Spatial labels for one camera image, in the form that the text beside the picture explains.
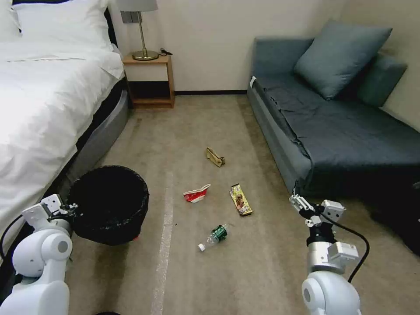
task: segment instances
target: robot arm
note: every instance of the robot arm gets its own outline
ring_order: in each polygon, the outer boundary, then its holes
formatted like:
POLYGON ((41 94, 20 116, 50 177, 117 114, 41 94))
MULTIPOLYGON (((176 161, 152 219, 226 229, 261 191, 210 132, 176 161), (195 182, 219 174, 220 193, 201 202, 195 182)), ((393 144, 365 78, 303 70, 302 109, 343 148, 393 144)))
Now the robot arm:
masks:
POLYGON ((308 246, 308 277, 302 284, 304 303, 311 315, 361 315, 356 289, 341 275, 350 260, 359 257, 354 245, 338 242, 333 225, 345 208, 337 202, 324 200, 311 205, 295 192, 290 203, 306 219, 310 236, 308 246))
POLYGON ((68 314, 70 293, 64 277, 73 245, 70 224, 49 220, 58 211, 67 212, 60 197, 52 195, 22 212, 35 231, 13 253, 13 266, 23 279, 2 303, 0 315, 68 314))

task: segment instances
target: white tape line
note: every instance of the white tape line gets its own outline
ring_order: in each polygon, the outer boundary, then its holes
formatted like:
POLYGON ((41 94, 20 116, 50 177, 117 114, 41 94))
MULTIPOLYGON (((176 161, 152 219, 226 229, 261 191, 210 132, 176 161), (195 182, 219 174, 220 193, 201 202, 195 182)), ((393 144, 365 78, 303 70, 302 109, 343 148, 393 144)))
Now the white tape line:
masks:
POLYGON ((161 245, 159 247, 159 261, 156 268, 156 287, 154 289, 150 315, 162 315, 163 312, 163 298, 165 296, 166 272, 168 271, 169 250, 171 249, 172 237, 172 219, 174 214, 173 177, 174 175, 171 172, 166 175, 165 215, 163 218, 161 245))

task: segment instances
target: lamp shade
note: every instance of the lamp shade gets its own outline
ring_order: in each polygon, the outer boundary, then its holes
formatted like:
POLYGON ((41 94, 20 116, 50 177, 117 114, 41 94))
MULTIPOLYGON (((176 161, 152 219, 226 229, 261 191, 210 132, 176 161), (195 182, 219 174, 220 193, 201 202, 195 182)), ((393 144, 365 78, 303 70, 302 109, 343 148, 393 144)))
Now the lamp shade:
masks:
POLYGON ((120 11, 146 12, 158 9, 156 0, 117 0, 120 11))

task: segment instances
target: gray sofa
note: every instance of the gray sofa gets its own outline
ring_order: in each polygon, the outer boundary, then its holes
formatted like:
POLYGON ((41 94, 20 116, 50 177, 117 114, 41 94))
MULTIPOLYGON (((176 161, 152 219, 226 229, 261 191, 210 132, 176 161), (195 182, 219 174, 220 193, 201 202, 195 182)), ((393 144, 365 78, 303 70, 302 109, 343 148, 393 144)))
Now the gray sofa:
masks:
POLYGON ((248 98, 291 192, 360 196, 420 181, 420 133, 379 107, 406 65, 378 54, 330 101, 293 73, 312 39, 258 37, 248 98))

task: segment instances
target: red and white wrapper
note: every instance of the red and white wrapper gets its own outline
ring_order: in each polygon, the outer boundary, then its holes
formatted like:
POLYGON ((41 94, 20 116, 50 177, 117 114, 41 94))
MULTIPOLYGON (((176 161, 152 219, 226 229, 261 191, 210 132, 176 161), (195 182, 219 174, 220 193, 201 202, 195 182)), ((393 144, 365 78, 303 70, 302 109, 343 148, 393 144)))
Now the red and white wrapper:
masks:
POLYGON ((189 192, 183 193, 186 201, 191 203, 196 203, 204 199, 204 196, 207 194, 207 189, 210 187, 210 184, 207 184, 200 189, 191 190, 189 192))

